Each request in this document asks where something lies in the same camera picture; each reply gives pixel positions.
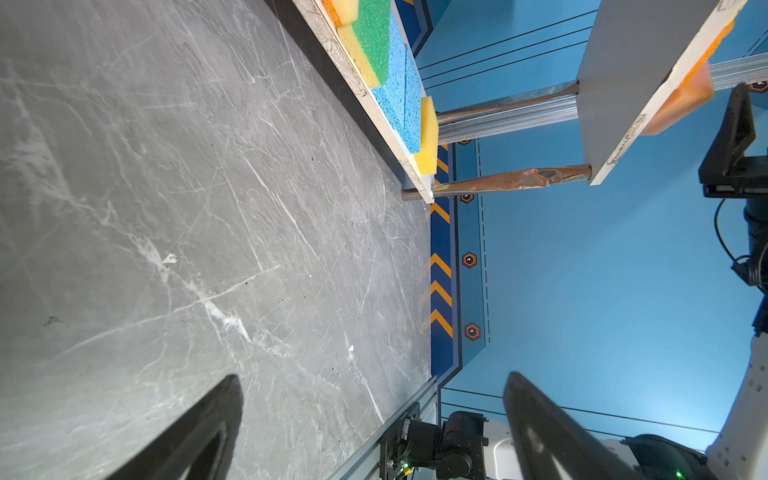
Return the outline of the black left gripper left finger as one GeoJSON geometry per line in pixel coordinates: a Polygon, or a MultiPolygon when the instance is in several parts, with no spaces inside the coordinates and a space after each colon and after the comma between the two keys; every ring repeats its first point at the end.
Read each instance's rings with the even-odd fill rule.
{"type": "Polygon", "coordinates": [[[224,479],[243,413],[239,377],[226,376],[112,479],[224,479]]]}

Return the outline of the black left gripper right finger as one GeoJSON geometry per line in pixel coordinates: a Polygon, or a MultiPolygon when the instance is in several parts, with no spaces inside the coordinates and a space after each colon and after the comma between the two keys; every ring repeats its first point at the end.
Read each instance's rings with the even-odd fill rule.
{"type": "Polygon", "coordinates": [[[640,479],[519,372],[503,403],[525,479],[640,479]]]}

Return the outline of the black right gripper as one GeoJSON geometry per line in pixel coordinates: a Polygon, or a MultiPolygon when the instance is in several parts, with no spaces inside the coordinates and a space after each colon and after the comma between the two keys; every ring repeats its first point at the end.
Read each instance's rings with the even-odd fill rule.
{"type": "Polygon", "coordinates": [[[745,156],[756,130],[745,83],[731,91],[723,122],[699,170],[707,198],[767,198],[767,156],[745,156]]]}

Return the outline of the pink sponge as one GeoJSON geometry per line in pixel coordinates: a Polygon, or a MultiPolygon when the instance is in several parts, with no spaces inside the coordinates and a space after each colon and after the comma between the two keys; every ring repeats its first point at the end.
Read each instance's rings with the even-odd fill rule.
{"type": "Polygon", "coordinates": [[[658,135],[715,96],[709,63],[691,71],[646,125],[642,136],[658,135]]]}

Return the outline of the blue sponge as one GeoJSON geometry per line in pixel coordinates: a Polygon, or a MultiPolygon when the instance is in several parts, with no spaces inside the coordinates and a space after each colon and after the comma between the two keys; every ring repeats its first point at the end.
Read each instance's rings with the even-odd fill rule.
{"type": "Polygon", "coordinates": [[[421,150],[421,103],[422,84],[418,68],[409,48],[405,50],[404,63],[404,107],[398,133],[411,154],[421,150]]]}
{"type": "Polygon", "coordinates": [[[372,91],[393,130],[404,127],[405,118],[406,45],[393,12],[389,20],[388,76],[386,82],[372,91]]]}

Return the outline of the green sponge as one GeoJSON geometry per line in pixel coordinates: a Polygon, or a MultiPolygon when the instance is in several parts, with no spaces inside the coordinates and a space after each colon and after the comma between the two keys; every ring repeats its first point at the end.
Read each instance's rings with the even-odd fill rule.
{"type": "Polygon", "coordinates": [[[336,28],[361,77],[370,90],[381,87],[388,76],[389,20],[386,0],[358,0],[359,16],[351,25],[336,28]]]}

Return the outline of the pale yellow sponge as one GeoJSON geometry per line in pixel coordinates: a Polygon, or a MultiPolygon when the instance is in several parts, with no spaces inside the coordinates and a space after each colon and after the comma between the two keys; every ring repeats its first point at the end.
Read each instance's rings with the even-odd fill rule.
{"type": "Polygon", "coordinates": [[[358,19],[358,0],[322,0],[321,3],[336,28],[351,25],[358,19]]]}

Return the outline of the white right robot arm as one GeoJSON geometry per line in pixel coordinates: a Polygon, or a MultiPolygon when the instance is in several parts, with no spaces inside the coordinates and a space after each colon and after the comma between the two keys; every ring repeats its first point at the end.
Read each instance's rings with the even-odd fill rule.
{"type": "MultiPolygon", "coordinates": [[[[747,285],[767,286],[767,160],[748,156],[756,128],[750,88],[731,92],[721,128],[699,170],[704,195],[741,199],[749,251],[732,261],[747,285]]],[[[430,469],[440,479],[763,479],[767,475],[767,310],[752,324],[750,357],[729,414],[698,451],[641,434],[599,441],[522,374],[512,373],[505,422],[458,411],[442,425],[405,420],[396,430],[396,475],[430,469]]]]}

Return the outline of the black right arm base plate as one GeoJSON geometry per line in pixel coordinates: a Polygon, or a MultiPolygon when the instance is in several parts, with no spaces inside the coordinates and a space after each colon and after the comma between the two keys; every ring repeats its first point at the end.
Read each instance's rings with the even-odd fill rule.
{"type": "Polygon", "coordinates": [[[412,402],[382,435],[379,459],[379,479],[406,479],[406,457],[411,451],[407,440],[410,423],[420,419],[420,403],[412,402]]]}

